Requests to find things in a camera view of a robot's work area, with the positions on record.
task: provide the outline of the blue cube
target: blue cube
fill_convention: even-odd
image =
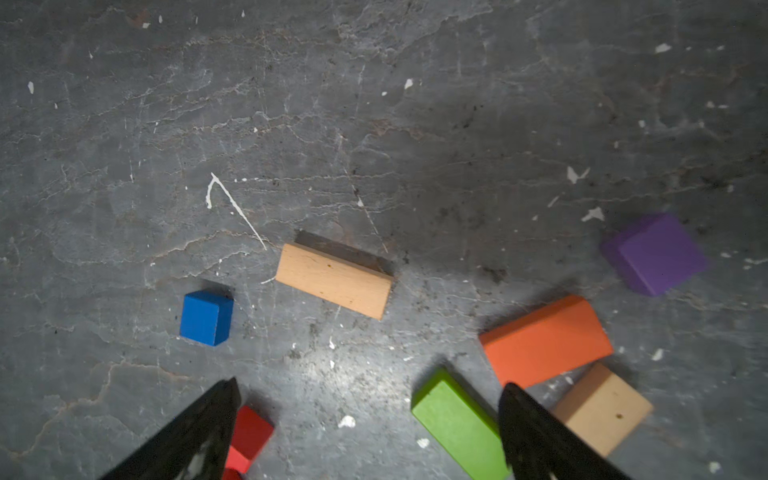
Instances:
[[[181,312],[182,337],[216,346],[230,336],[234,301],[225,296],[200,291],[184,296]]]

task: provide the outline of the green rectangular block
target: green rectangular block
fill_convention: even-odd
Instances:
[[[414,396],[411,412],[474,480],[510,474],[493,419],[444,369]]]

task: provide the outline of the beige block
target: beige block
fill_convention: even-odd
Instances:
[[[597,453],[607,456],[654,409],[601,363],[555,406],[552,414]]]
[[[381,320],[393,278],[304,245],[286,243],[275,280]]]

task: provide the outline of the colored block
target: colored block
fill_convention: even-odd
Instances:
[[[653,409],[624,380],[596,363],[555,406],[552,415],[605,457]]]
[[[247,406],[238,410],[226,467],[240,473],[248,472],[253,460],[270,440],[274,429]]]
[[[304,245],[287,243],[275,280],[381,320],[393,278]]]
[[[570,295],[480,335],[498,381],[526,389],[614,352],[587,300]]]
[[[231,468],[225,468],[221,480],[241,480],[240,474]]]
[[[650,296],[707,268],[707,258],[670,214],[642,217],[600,251],[632,290]]]
[[[218,345],[230,335],[234,301],[208,292],[188,293],[181,312],[182,337],[206,345]]]
[[[504,480],[498,426],[444,369],[414,396],[411,412],[474,480]]]

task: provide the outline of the purple block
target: purple block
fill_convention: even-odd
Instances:
[[[656,296],[707,268],[707,258],[674,215],[646,215],[600,251],[632,289]]]

